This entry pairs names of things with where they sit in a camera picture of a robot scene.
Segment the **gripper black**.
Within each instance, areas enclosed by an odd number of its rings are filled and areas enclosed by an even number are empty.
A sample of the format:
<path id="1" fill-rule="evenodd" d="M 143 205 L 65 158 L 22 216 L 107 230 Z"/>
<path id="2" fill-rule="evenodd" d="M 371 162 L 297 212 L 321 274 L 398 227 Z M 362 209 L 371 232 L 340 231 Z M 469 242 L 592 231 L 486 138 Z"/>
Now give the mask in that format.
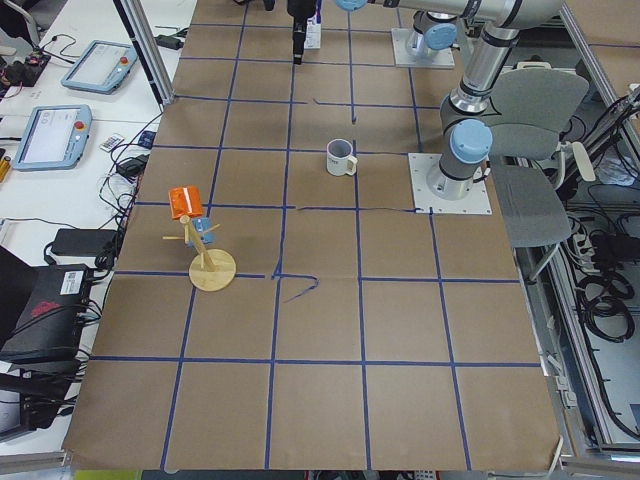
<path id="1" fill-rule="evenodd" d="M 293 63 L 300 65 L 304 56 L 305 22 L 315 15 L 316 0 L 287 0 L 287 13 L 294 18 L 292 27 Z"/>

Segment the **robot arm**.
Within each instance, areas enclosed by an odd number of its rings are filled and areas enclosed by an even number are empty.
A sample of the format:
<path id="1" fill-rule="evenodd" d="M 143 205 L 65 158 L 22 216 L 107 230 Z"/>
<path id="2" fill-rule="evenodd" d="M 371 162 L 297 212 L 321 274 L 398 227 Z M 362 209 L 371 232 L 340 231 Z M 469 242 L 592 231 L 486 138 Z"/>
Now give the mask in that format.
<path id="1" fill-rule="evenodd" d="M 489 155 L 492 133 L 480 115 L 522 30 L 556 15 L 561 1 L 382 1 L 386 8 L 412 8 L 485 22 L 459 85 L 440 108 L 445 149 L 426 175 L 427 186 L 446 200 L 464 198 L 480 163 Z"/>
<path id="2" fill-rule="evenodd" d="M 409 51 L 416 57 L 427 57 L 451 47 L 457 39 L 456 21 L 457 17 L 452 14 L 416 11 Z"/>

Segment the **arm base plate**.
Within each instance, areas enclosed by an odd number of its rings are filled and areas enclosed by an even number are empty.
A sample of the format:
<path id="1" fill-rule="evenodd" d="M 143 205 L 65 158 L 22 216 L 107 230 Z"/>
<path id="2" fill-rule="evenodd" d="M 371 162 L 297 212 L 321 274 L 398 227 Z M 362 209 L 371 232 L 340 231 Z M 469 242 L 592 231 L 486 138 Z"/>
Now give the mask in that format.
<path id="1" fill-rule="evenodd" d="M 395 65 L 397 67 L 453 69 L 455 66 L 451 46 L 457 37 L 453 24 L 439 24 L 424 33 L 417 30 L 393 28 L 391 30 Z"/>
<path id="2" fill-rule="evenodd" d="M 482 168 L 477 166 L 467 180 L 452 180 L 441 171 L 440 158 L 440 154 L 408 154 L 414 209 L 424 214 L 491 215 Z"/>

